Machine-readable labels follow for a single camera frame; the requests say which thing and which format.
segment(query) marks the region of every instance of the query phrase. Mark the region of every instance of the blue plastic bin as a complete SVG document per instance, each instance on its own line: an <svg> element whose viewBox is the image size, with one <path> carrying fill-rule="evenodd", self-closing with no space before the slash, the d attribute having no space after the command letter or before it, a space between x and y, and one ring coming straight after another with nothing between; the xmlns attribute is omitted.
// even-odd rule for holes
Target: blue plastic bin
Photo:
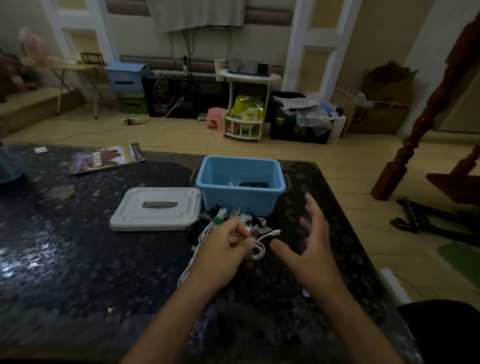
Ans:
<svg viewBox="0 0 480 364"><path fill-rule="evenodd" d="M114 92L144 94L142 76L147 73L144 64L112 62L105 69Z"/></svg>
<svg viewBox="0 0 480 364"><path fill-rule="evenodd" d="M243 182L265 182L268 188L238 187ZM247 214L269 216L278 197L285 192L280 163L273 159L208 156L197 177L205 208L215 205L231 210L239 207Z"/></svg>

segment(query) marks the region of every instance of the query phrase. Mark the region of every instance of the magazine cover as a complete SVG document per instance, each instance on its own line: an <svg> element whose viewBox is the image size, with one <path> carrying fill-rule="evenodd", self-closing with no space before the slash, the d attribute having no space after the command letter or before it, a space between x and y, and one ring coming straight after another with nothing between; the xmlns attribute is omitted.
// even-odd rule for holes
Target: magazine cover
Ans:
<svg viewBox="0 0 480 364"><path fill-rule="evenodd" d="M138 164L144 160L138 143L86 150L73 156L69 173L74 175L96 170L108 170Z"/></svg>

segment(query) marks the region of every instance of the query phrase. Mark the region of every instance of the step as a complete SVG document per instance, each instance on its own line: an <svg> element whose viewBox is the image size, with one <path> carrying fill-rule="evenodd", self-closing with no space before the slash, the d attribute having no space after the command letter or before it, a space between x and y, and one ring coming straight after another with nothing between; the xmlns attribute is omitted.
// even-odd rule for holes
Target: step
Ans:
<svg viewBox="0 0 480 364"><path fill-rule="evenodd" d="M42 87L8 96L6 102L0 103L0 137L55 116L58 95L58 88ZM83 102L84 98L80 91L65 90L61 97L60 113L81 106Z"/></svg>

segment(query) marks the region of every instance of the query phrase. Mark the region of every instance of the green cable tie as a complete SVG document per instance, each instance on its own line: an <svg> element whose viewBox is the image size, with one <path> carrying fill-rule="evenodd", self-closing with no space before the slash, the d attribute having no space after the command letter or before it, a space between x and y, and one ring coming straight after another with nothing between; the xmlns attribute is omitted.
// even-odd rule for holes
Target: green cable tie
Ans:
<svg viewBox="0 0 480 364"><path fill-rule="evenodd" d="M222 225L223 224L223 220L221 218L219 218L218 216L215 216L212 221L217 224L217 225Z"/></svg>

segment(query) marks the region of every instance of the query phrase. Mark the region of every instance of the wooden floor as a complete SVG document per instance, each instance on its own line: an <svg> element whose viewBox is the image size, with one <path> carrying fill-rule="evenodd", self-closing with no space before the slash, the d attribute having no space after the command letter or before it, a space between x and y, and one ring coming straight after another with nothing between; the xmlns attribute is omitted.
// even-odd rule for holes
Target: wooden floor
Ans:
<svg viewBox="0 0 480 364"><path fill-rule="evenodd" d="M396 195L380 202L369 192L385 163L393 159L401 146L394 136L348 134L326 146L270 140L267 136L259 144L223 138L195 120L153 119L145 125L124 126L122 117L134 115L100 108L95 120L91 106L87 105L13 134L5 142L94 147L138 142L143 150L151 151L314 161L377 269L393 270L413 300L453 299L480 310L480 291L436 254L437 247L449 243L449 239L402 232L389 224L391 219L403 216L401 206L395 203L399 196L444 209L466 208L453 204L425 175L448 173L471 151L471 146L421 144ZM480 174L480 169L475 169L474 174Z"/></svg>

